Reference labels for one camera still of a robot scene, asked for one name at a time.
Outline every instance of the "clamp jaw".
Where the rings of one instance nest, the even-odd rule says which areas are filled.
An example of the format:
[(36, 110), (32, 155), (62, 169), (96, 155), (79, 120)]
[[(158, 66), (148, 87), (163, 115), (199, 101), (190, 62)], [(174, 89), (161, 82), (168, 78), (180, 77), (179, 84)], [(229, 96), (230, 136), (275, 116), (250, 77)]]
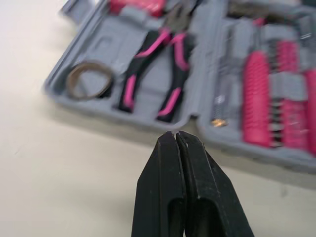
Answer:
[(195, 136), (158, 138), (137, 184), (132, 237), (253, 237), (231, 181)]

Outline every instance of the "white desk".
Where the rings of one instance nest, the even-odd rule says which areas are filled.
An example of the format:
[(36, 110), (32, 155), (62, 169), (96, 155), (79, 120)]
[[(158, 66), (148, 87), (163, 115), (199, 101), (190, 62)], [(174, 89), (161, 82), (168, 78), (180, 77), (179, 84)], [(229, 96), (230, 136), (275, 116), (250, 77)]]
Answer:
[[(0, 3), (0, 236), (129, 237), (157, 134), (57, 107), (42, 84), (75, 27), (63, 0)], [(313, 237), (316, 176), (210, 152), (256, 237)]]

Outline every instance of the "molded plastic compartment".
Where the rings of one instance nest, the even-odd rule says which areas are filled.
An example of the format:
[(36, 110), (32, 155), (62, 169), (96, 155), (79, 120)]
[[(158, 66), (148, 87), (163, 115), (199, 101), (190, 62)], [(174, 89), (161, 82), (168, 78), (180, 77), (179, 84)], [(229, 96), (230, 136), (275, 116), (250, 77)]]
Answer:
[[(118, 16), (111, 15), (106, 1), (101, 1), (93, 14), (83, 22), (80, 32), (48, 77), (45, 89), (58, 103), (90, 115), (119, 119), (160, 130), (178, 129), (188, 122), (192, 108), (199, 102), (195, 95), (201, 86), (203, 70), (205, 71), (205, 67), (203, 68), (200, 63), (201, 51), (204, 51), (201, 47), (204, 31), (210, 32), (208, 29), (211, 28), (211, 24), (207, 22), (215, 22), (209, 14), (210, 8), (211, 2), (199, 7), (192, 19), (190, 33), (196, 46), (190, 57), (190, 77), (185, 85), (184, 100), (171, 123), (156, 120), (171, 84), (169, 47), (145, 73), (136, 95), (134, 112), (129, 114), (117, 109), (122, 80), (128, 64), (141, 46), (146, 33), (159, 28), (162, 24), (162, 19), (150, 17), (144, 11), (132, 7), (126, 7)], [(67, 74), (71, 67), (84, 61), (100, 62), (112, 68), (115, 77), (109, 98), (76, 101), (68, 96), (65, 86)]]
[[(230, 153), (236, 157), (246, 156), (253, 159), (260, 159), (268, 163), (274, 163), (281, 166), (285, 166), (298, 171), (316, 172), (316, 157), (312, 154), (301, 151), (297, 149), (291, 149), (287, 147), (281, 148), (264, 148), (260, 146), (251, 145), (245, 143), (242, 140), (242, 130), (241, 130), (241, 109), (242, 109), (242, 70), (245, 64), (245, 60), (249, 54), (252, 46), (252, 38), (254, 33), (254, 27), (252, 25), (252, 20), (246, 17), (240, 19), (233, 19), (226, 17), (227, 13), (227, 1), (223, 0), (221, 3), (216, 4), (216, 11), (218, 11), (218, 16), (222, 20), (219, 21), (219, 28), (221, 30), (212, 29), (213, 34), (219, 34), (219, 39), (216, 40), (216, 51), (214, 52), (214, 57), (216, 58), (214, 62), (214, 67), (210, 70), (208, 79), (204, 84), (204, 92), (206, 96), (201, 100), (200, 115), (197, 120), (197, 128), (199, 132), (203, 135), (204, 141), (220, 148), (222, 151)], [(287, 13), (297, 13), (297, 12), (310, 12), (311, 9), (307, 7), (290, 7), (284, 6)], [(233, 76), (231, 77), (232, 93), (230, 95), (229, 103), (229, 119), (228, 125), (224, 127), (214, 127), (211, 124), (213, 116), (213, 106), (214, 106), (214, 95), (216, 90), (216, 76), (215, 74), (220, 69), (220, 62), (225, 52), (225, 39), (228, 33), (228, 28), (231, 25), (235, 25), (235, 34), (233, 42)], [(296, 41), (298, 47), (300, 47), (300, 42), (298, 39), (298, 34), (293, 27), (288, 27), (285, 25), (277, 24), (267, 24), (262, 28), (262, 42), (264, 43), (265, 52), (268, 52), (268, 41), (271, 39), (280, 40), (294, 40)], [(301, 59), (301, 69), (304, 70), (306, 61), (306, 52), (300, 50), (302, 55)], [(270, 83), (273, 83), (273, 77), (275, 75), (270, 74)], [(279, 73), (279, 77), (286, 77), (286, 73)], [(306, 80), (302, 77), (302, 74), (295, 75), (292, 74), (291, 77), (287, 78), (285, 83), (286, 91), (282, 93), (300, 100), (306, 100)]]
[[(122, 80), (128, 64), (142, 44), (147, 31), (158, 29), (163, 19), (150, 17), (144, 11), (130, 7), (123, 9), (119, 16), (111, 15), (106, 1), (100, 1), (93, 10), (82, 11), (81, 7), (85, 6), (87, 1), (77, 0), (77, 4), (71, 5), (73, 11), (70, 11), (69, 6), (64, 9), (65, 13), (80, 23), (81, 27), (45, 82), (45, 90), (53, 100), (91, 116), (101, 116), (115, 122), (126, 122), (140, 128), (162, 131), (177, 130), (184, 126), (190, 117), (197, 117), (201, 139), (217, 149), (236, 157), (260, 159), (297, 171), (316, 173), (316, 158), (308, 152), (287, 147), (267, 149), (243, 142), (241, 75), (252, 46), (254, 26), (252, 20), (245, 17), (226, 17), (228, 0), (205, 0), (194, 14), (189, 30), (196, 45), (190, 58), (191, 74), (185, 85), (184, 100), (171, 123), (155, 119), (171, 83), (169, 49), (163, 52), (145, 73), (136, 96), (134, 113), (129, 114), (117, 109)], [(176, 0), (169, 0), (167, 8), (175, 2)], [(284, 14), (315, 13), (316, 22), (314, 8), (281, 4), (271, 4), (269, 7)], [(229, 100), (229, 124), (225, 127), (213, 127), (211, 120), (216, 82), (226, 50), (226, 35), (231, 25), (235, 26), (235, 34), (231, 59), (233, 73), (230, 75), (232, 89)], [(296, 41), (300, 48), (300, 72), (308, 67), (309, 52), (299, 46), (298, 35), (293, 27), (267, 24), (262, 31), (266, 52), (269, 40), (278, 38)], [(66, 76), (70, 72), (70, 67), (83, 61), (98, 61), (113, 69), (114, 86), (110, 97), (77, 101), (68, 96), (65, 88)], [(285, 81), (285, 90), (279, 92), (273, 88), (270, 90), (272, 98), (282, 94), (291, 100), (306, 100), (306, 80), (302, 74), (270, 74), (270, 84), (275, 83), (276, 77)]]

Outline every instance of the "black handle grip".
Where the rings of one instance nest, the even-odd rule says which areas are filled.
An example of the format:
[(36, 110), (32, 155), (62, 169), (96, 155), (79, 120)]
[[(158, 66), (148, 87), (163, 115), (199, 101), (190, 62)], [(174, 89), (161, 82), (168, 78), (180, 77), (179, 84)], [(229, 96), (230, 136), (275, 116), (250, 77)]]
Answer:
[(157, 119), (171, 122), (175, 111), (182, 102), (184, 84), (189, 77), (189, 57), (192, 47), (186, 33), (176, 35), (172, 40), (172, 83), (161, 106)]
[(134, 100), (139, 88), (141, 76), (152, 61), (161, 53), (168, 43), (170, 33), (167, 30), (149, 31), (142, 46), (134, 56), (126, 71), (124, 86), (118, 108), (133, 112)]

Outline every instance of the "black tool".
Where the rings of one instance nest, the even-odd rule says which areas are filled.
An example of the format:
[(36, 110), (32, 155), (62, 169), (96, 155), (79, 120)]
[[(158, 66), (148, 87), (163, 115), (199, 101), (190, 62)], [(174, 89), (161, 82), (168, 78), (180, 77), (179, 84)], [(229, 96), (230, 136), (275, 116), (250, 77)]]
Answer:
[(219, 70), (219, 76), (217, 78), (217, 86), (215, 87), (214, 97), (214, 109), (212, 124), (215, 127), (222, 127), (228, 124), (228, 106), (229, 106), (229, 95), (232, 89), (232, 44), (234, 27), (231, 26), (228, 30), (226, 39), (226, 53), (221, 62)]
[(158, 138), (137, 184), (132, 237), (253, 237), (231, 181), (203, 143)]
[(172, 46), (172, 83), (167, 96), (158, 112), (157, 119), (170, 122), (183, 97), (184, 84), (189, 77), (189, 57), (193, 49), (186, 33), (192, 11), (188, 1), (176, 4), (168, 13), (163, 27), (159, 31), (149, 31), (143, 45), (131, 61), (124, 80), (123, 91), (118, 108), (133, 112), (137, 89), (142, 74), (162, 50)]

